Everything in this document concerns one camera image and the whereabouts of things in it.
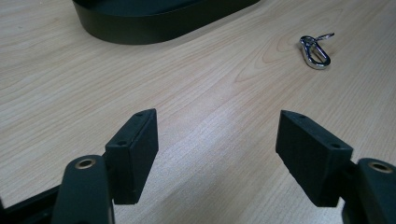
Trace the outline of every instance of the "carabiner gate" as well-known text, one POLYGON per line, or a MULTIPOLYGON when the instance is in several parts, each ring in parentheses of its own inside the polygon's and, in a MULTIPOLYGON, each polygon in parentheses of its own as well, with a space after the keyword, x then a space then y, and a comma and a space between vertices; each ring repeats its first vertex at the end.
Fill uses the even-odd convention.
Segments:
POLYGON ((303 56, 306 64, 314 69, 325 69, 331 62, 329 55, 320 47, 318 44, 319 40, 324 40, 330 38, 334 35, 334 33, 321 35, 317 38, 314 38, 309 35, 302 36, 300 38, 300 43, 303 46, 303 56), (312 54, 315 54, 321 62, 316 61, 312 54))

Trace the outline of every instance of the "silver carabiner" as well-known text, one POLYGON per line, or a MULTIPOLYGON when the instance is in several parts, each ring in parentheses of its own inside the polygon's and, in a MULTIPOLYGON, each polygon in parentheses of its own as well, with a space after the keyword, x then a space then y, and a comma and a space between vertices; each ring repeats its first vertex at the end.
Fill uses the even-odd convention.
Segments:
POLYGON ((314 69, 325 69, 331 62, 329 55, 320 47, 318 44, 319 40, 324 40, 332 37, 334 33, 327 35, 320 35, 317 38, 314 38, 309 35, 302 36, 300 38, 300 43, 303 46, 303 56, 306 64, 314 69), (312 54, 315 54, 321 62, 317 62, 312 54))

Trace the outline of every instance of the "keychain clasp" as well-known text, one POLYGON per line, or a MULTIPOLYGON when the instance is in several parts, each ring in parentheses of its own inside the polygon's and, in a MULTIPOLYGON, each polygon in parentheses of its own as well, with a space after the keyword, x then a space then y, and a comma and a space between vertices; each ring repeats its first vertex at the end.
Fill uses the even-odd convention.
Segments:
POLYGON ((303 48, 303 55, 306 64, 314 69, 325 69, 331 62, 329 55, 320 47, 318 44, 319 40, 324 40, 332 37, 334 33, 320 35, 317 38, 314 38, 309 35, 302 36, 300 38, 300 43, 302 44, 303 48), (312 54, 315 54, 321 62, 317 62, 313 57, 312 54))

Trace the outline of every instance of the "wooden table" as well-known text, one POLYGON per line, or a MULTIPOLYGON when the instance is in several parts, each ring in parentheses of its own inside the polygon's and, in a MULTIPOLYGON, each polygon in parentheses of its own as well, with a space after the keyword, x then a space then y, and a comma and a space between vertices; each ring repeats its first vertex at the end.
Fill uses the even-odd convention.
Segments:
POLYGON ((396 163, 396 2, 263 0, 180 38, 101 41, 72 1, 0 2, 0 196, 59 185, 64 167, 155 107, 160 150, 117 223, 341 223, 316 208, 275 153, 281 109, 363 157, 396 163), (308 67, 302 35, 332 58, 308 67))

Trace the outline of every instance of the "metal clip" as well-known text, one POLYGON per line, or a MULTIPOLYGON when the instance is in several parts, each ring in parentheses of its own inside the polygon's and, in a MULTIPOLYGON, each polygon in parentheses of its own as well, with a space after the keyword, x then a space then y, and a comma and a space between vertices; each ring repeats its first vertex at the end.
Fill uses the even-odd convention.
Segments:
POLYGON ((330 64, 330 57, 326 54, 326 52, 320 47, 318 44, 319 40, 324 40, 332 37, 334 33, 327 35, 320 35, 317 38, 314 38, 309 35, 302 36, 300 39, 300 43, 303 48, 303 56, 306 64, 314 69, 325 69, 330 64), (312 58, 312 53, 314 53, 321 62, 317 62, 312 58))

